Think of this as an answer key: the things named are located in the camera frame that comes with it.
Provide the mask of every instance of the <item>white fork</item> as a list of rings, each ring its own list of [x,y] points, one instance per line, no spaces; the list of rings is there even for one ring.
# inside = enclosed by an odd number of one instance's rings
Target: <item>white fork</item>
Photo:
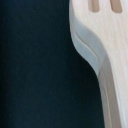
[[[128,128],[128,0],[90,4],[70,1],[72,40],[97,74],[105,127]]]

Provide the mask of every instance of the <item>dark blue background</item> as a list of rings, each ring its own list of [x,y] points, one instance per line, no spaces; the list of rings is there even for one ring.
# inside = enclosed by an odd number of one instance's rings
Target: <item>dark blue background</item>
[[[69,0],[0,1],[0,128],[103,128],[95,73],[74,49]]]

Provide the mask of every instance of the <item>fork tine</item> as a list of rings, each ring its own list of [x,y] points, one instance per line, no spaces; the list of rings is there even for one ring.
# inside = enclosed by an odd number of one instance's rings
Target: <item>fork tine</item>
[[[79,12],[88,12],[88,0],[71,0],[75,11]]]
[[[99,4],[101,11],[108,12],[108,10],[111,10],[110,0],[99,0]]]
[[[128,0],[120,0],[120,2],[122,5],[122,10],[125,12],[127,11],[127,13],[128,13]]]

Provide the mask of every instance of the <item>fork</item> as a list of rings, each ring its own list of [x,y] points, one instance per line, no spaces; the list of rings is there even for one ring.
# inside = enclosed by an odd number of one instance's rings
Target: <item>fork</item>
[[[105,128],[128,128],[128,0],[70,0],[70,31],[97,75]]]

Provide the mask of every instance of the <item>plastic fork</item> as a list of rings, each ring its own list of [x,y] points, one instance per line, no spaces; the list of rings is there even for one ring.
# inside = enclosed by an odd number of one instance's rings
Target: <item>plastic fork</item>
[[[106,128],[128,128],[128,0],[71,0],[78,53],[99,80]]]

